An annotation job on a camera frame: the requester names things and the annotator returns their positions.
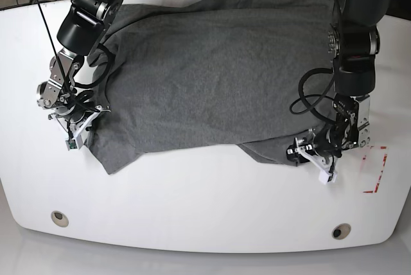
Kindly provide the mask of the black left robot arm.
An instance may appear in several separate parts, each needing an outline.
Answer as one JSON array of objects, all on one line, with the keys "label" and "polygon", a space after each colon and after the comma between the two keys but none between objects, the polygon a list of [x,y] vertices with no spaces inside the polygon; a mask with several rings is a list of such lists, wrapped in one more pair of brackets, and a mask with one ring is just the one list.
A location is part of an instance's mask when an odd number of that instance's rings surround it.
[{"label": "black left robot arm", "polygon": [[295,103],[313,114],[323,128],[295,138],[286,157],[296,165],[311,162],[319,181],[335,182],[342,153],[369,144],[370,93],[376,85],[375,58],[380,52],[377,23],[390,0],[334,0],[335,21],[329,31],[331,68],[315,68],[302,76]]}]

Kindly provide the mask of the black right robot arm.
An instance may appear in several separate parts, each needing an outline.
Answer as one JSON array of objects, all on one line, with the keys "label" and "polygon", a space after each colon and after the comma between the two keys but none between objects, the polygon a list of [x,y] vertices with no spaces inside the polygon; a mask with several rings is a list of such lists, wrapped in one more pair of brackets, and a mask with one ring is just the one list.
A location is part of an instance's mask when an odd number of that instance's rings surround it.
[{"label": "black right robot arm", "polygon": [[[49,119],[62,127],[68,150],[83,147],[82,133],[103,112],[107,104],[92,100],[94,91],[107,77],[114,55],[101,43],[123,0],[71,0],[57,40],[62,45],[50,61],[50,76],[37,88],[37,104],[50,110]],[[106,68],[95,81],[82,84],[75,75],[91,53],[100,50],[107,57]]]}]

